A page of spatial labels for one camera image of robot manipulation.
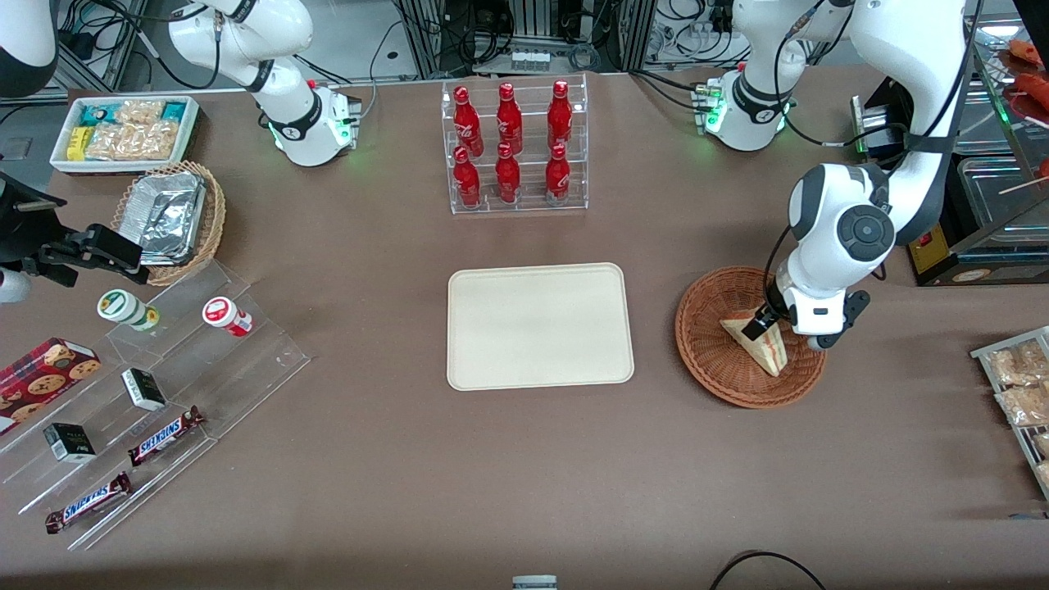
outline white robotic arm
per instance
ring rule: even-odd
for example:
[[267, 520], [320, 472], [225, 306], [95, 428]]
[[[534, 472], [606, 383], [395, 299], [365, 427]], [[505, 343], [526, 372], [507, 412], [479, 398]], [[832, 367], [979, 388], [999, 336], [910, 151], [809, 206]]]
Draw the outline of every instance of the white robotic arm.
[[[775, 13], [778, 17], [783, 10], [772, 5], [796, 10], [810, 1], [736, 0], [735, 14]], [[797, 183], [789, 216], [798, 246], [776, 271], [767, 289], [767, 304], [745, 331], [751, 338], [784, 317], [795, 333], [813, 336], [813, 346], [832, 345], [870, 300], [862, 291], [848, 295], [847, 290], [877, 269], [894, 245], [916, 239], [939, 217], [942, 198], [926, 196], [938, 194], [930, 188], [950, 151], [947, 135], [960, 91], [956, 78], [965, 59], [965, 2], [871, 0], [850, 7], [853, 1], [809, 4], [808, 10], [802, 8], [791, 17], [796, 20], [775, 25], [772, 20], [758, 19], [741, 23], [741, 28], [747, 27], [744, 33], [754, 45], [755, 56], [762, 48], [762, 64], [774, 52], [770, 48], [777, 49], [788, 39], [778, 62], [780, 91], [786, 94], [804, 67], [804, 55], [797, 54], [800, 49], [788, 47], [800, 39], [828, 40], [830, 30], [820, 19], [831, 22], [836, 12], [834, 21], [840, 27], [847, 16], [842, 10], [852, 9], [849, 33], [857, 51], [902, 84], [915, 104], [908, 152], [892, 173], [873, 165], [823, 164]], [[801, 14], [808, 16], [797, 18]], [[798, 30], [797, 35], [790, 33]], [[755, 68], [754, 61], [748, 63], [745, 77], [730, 83], [722, 80], [727, 96], [714, 134], [736, 149], [764, 147], [782, 117], [777, 107], [784, 99], [775, 96], [774, 70], [764, 65]], [[762, 108], [773, 111], [767, 113]]]
[[196, 4], [209, 8], [168, 25], [175, 48], [187, 61], [209, 69], [216, 66], [218, 50], [218, 71], [255, 97], [270, 119], [277, 147], [292, 162], [318, 166], [356, 147], [360, 103], [350, 104], [328, 88], [312, 87], [288, 58], [313, 41], [314, 23], [302, 2], [205, 0]]

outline round wicker basket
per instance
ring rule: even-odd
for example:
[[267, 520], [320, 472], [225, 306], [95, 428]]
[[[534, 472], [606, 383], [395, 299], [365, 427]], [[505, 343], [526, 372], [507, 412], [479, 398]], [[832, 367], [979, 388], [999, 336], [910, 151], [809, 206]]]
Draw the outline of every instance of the round wicker basket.
[[787, 349], [787, 366], [772, 377], [721, 325], [732, 312], [762, 304], [765, 273], [750, 267], [727, 267], [693, 282], [678, 305], [675, 335], [689, 373], [725, 401], [743, 407], [778, 407], [812, 389], [823, 373], [825, 353], [809, 347], [787, 322], [779, 329]]
[[[210, 260], [215, 256], [215, 251], [218, 250], [218, 243], [222, 239], [222, 224], [226, 222], [226, 196], [222, 194], [222, 187], [218, 186], [215, 176], [207, 168], [194, 162], [179, 162], [178, 164], [150, 170], [147, 174], [157, 176], [175, 174], [177, 172], [193, 172], [208, 183], [208, 192], [205, 194], [204, 199], [204, 211], [200, 213], [200, 228], [197, 230], [196, 254], [193, 255], [193, 258], [189, 262], [180, 267], [149, 267], [149, 285], [153, 287], [167, 287], [188, 274], [190, 270], [201, 262]], [[131, 183], [131, 186], [124, 191], [124, 197], [121, 198], [120, 204], [116, 206], [116, 213], [113, 215], [112, 223], [109, 224], [109, 227], [113, 230], [120, 227], [121, 219], [124, 218], [124, 209], [127, 207], [128, 197], [133, 187], [134, 183]]]

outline snickers bar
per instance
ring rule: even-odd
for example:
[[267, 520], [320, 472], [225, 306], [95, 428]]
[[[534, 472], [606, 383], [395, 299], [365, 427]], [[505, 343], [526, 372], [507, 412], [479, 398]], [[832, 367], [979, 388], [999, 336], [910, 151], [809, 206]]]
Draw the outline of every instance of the snickers bar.
[[200, 412], [194, 405], [189, 412], [184, 413], [172, 423], [160, 428], [159, 433], [149, 437], [142, 444], [129, 450], [128, 455], [131, 457], [131, 465], [134, 467], [142, 465], [149, 456], [159, 452], [175, 442], [175, 439], [190, 431], [201, 422], [204, 422], [204, 416], [200, 416]]
[[122, 471], [116, 476], [116, 479], [66, 506], [65, 510], [58, 510], [47, 514], [47, 521], [44, 523], [44, 526], [47, 527], [47, 534], [56, 534], [72, 524], [77, 519], [91, 510], [98, 509], [114, 498], [130, 494], [131, 480], [128, 479], [127, 473]]

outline coca-cola bottle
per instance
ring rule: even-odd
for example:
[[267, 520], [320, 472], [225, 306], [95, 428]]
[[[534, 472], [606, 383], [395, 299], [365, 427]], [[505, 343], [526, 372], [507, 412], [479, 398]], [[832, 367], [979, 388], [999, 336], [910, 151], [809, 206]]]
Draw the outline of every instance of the coca-cola bottle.
[[499, 84], [499, 110], [495, 113], [499, 125], [499, 141], [510, 144], [514, 154], [524, 149], [524, 128], [521, 123], [521, 107], [514, 99], [514, 85]]
[[551, 149], [559, 143], [569, 145], [572, 139], [572, 105], [569, 104], [569, 83], [563, 80], [554, 82], [554, 100], [547, 111], [547, 142]]
[[569, 198], [569, 174], [572, 168], [564, 160], [564, 144], [557, 144], [550, 150], [547, 163], [547, 203], [554, 207], [564, 205]]
[[470, 155], [480, 157], [485, 153], [485, 142], [480, 139], [480, 118], [477, 109], [470, 104], [470, 91], [457, 86], [452, 92], [455, 98], [455, 134], [459, 144], [470, 150]]
[[455, 146], [452, 155], [455, 157], [452, 176], [455, 177], [459, 201], [463, 207], [476, 209], [480, 207], [480, 177], [477, 175], [477, 168], [470, 162], [470, 154], [464, 146]]
[[499, 183], [499, 198], [507, 205], [517, 203], [521, 191], [521, 169], [514, 160], [509, 142], [499, 144], [499, 161], [495, 163], [495, 177]]

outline brown tablecloth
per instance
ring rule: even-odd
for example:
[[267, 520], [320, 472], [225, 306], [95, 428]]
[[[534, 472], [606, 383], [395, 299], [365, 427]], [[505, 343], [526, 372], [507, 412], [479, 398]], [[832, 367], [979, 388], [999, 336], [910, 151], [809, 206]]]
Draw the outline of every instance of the brown tablecloth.
[[[848, 99], [880, 80], [814, 68], [792, 115], [847, 136]], [[3, 506], [0, 587], [506, 588], [549, 572], [566, 590], [697, 588], [746, 549], [832, 588], [1049, 585], [1049, 523], [1005, 519], [1039, 490], [968, 358], [1047, 323], [1049, 287], [918, 289], [897, 249], [807, 398], [727, 405], [678, 358], [678, 300], [710, 270], [761, 266], [797, 178], [848, 152], [789, 131], [733, 152], [631, 78], [588, 82], [591, 209], [523, 219], [449, 213], [437, 83], [382, 87], [361, 147], [317, 169], [274, 148], [250, 96], [199, 94], [197, 160], [229, 204], [218, 257], [317, 359], [87, 552]], [[57, 173], [50, 189], [83, 227], [127, 183]], [[629, 382], [447, 384], [452, 273], [592, 261], [625, 273]], [[52, 335], [93, 342], [111, 328], [93, 302], [128, 287], [101, 271], [34, 282], [0, 307], [4, 364]], [[743, 569], [736, 588], [807, 587]]]

